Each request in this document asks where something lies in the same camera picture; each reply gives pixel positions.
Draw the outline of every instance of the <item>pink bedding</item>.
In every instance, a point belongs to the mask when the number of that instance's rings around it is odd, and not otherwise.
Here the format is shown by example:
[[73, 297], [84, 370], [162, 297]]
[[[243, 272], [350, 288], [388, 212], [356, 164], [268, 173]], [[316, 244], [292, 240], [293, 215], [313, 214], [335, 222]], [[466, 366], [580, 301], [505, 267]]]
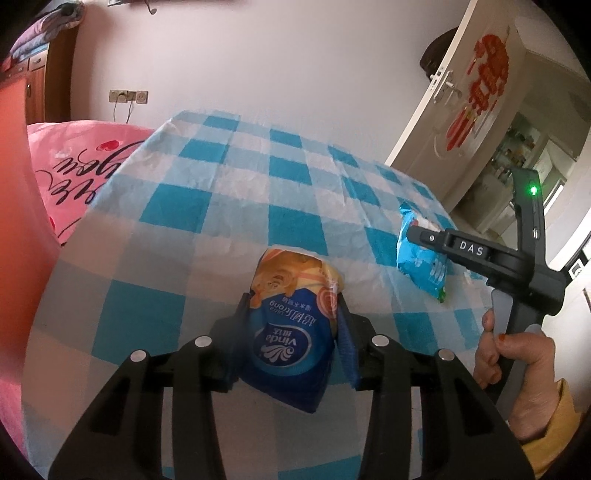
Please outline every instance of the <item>pink bedding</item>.
[[93, 120], [34, 124], [27, 131], [35, 178], [62, 244], [98, 190], [153, 132]]

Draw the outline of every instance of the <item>cabinet drawer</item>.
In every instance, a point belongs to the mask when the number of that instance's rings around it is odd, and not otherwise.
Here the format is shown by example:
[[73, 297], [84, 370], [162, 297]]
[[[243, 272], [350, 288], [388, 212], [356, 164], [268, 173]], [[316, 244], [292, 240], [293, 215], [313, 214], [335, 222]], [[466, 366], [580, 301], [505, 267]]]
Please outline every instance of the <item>cabinet drawer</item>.
[[13, 78], [16, 75], [21, 75], [27, 71], [29, 65], [29, 59], [23, 60], [21, 63], [17, 63], [14, 67], [6, 72], [6, 78]]
[[47, 61], [47, 50], [43, 50], [29, 59], [29, 71], [40, 69]]

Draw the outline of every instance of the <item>wooden cabinet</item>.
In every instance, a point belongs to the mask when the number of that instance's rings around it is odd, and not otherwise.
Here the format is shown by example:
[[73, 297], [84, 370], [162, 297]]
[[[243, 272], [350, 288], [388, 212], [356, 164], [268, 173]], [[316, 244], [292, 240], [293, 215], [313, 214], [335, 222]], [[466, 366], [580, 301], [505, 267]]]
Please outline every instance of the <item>wooden cabinet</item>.
[[38, 69], [27, 74], [25, 111], [27, 125], [39, 124], [45, 119], [45, 72]]
[[27, 125], [71, 120], [70, 79], [77, 33], [77, 27], [60, 32], [46, 50], [16, 64], [0, 77], [0, 82], [27, 78]]

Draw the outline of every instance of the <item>blue checkered tablecloth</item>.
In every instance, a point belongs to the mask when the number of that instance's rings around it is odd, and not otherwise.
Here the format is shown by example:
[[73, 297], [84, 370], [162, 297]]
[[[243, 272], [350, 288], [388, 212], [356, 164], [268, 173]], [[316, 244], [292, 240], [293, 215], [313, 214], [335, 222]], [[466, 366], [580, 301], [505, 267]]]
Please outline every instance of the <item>blue checkered tablecloth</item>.
[[[350, 310], [378, 332], [419, 352], [452, 349], [471, 368], [490, 291], [451, 265], [439, 304], [397, 271], [402, 201], [451, 225], [422, 184], [342, 148], [219, 112], [182, 112], [165, 123], [102, 188], [43, 295], [23, 381], [33, 465], [47, 475], [130, 352], [174, 351], [233, 313], [270, 245], [328, 260], [345, 279]], [[420, 401], [413, 399], [417, 476]], [[312, 415], [243, 382], [215, 394], [214, 404], [229, 480], [356, 478], [371, 394], [350, 388], [338, 358]], [[172, 476], [170, 430], [163, 431], [164, 473]]]

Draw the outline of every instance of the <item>blue tissue package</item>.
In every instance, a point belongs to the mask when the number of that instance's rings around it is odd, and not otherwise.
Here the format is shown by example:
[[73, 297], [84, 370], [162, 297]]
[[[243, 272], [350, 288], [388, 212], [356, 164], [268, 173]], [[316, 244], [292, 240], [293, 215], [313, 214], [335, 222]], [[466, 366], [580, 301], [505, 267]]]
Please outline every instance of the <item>blue tissue package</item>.
[[271, 248], [251, 285], [248, 354], [241, 378], [314, 413], [328, 384], [340, 275], [311, 255]]

